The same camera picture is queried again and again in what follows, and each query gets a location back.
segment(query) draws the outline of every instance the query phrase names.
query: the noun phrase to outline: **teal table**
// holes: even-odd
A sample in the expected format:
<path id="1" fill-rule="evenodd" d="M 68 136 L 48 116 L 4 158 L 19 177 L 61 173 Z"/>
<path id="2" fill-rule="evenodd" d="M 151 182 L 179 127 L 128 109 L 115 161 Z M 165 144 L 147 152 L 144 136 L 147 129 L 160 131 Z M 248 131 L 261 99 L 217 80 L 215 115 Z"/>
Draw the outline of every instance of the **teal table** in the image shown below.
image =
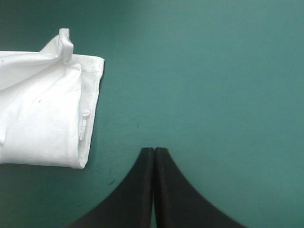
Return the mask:
<path id="1" fill-rule="evenodd" d="M 303 227 L 303 21 L 302 1 L 0 0 L 0 50 L 70 28 L 106 60 L 86 168 L 1 165 L 1 226 L 68 224 L 160 146 L 238 222 Z"/>

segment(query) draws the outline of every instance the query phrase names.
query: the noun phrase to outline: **white towel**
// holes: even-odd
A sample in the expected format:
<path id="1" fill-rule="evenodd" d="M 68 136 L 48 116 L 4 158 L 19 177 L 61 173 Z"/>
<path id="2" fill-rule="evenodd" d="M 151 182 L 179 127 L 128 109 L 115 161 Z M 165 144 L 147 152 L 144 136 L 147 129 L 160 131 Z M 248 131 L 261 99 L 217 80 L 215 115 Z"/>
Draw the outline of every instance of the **white towel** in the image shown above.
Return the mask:
<path id="1" fill-rule="evenodd" d="M 0 163 L 84 168 L 103 68 L 66 28 L 40 52 L 0 52 Z"/>

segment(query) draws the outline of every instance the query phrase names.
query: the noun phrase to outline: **green surface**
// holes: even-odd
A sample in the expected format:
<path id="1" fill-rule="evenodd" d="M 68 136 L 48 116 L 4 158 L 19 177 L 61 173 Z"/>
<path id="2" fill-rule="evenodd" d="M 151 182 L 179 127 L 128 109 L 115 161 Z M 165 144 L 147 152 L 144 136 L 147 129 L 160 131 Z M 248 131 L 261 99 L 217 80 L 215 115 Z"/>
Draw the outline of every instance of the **green surface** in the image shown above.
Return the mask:
<path id="1" fill-rule="evenodd" d="M 106 59 L 86 168 L 1 165 L 2 227 L 69 223 L 148 146 L 237 221 L 304 227 L 303 1 L 0 0 L 0 23 L 0 50 L 65 27 Z"/>

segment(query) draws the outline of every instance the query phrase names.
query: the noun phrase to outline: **white cloth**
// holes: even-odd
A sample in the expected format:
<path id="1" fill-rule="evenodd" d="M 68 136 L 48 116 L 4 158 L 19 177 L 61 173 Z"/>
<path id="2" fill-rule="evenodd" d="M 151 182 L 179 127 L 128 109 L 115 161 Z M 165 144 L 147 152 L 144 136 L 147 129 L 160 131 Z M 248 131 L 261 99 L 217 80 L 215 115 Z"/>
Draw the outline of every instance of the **white cloth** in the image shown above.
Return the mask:
<path id="1" fill-rule="evenodd" d="M 103 68 L 66 28 L 40 52 L 0 52 L 0 163 L 84 168 Z"/>

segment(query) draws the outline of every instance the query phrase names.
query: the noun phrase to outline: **dark spot on cloth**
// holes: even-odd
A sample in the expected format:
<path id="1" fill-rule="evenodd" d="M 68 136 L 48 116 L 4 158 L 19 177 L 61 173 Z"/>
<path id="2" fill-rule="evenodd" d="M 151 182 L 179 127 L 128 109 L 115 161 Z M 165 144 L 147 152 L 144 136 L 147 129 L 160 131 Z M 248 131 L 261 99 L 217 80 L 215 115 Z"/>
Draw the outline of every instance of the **dark spot on cloth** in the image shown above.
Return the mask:
<path id="1" fill-rule="evenodd" d="M 109 184 L 109 186 L 112 185 L 114 182 L 115 182 L 115 179 L 113 179 L 113 181 L 111 181 L 111 183 Z"/>

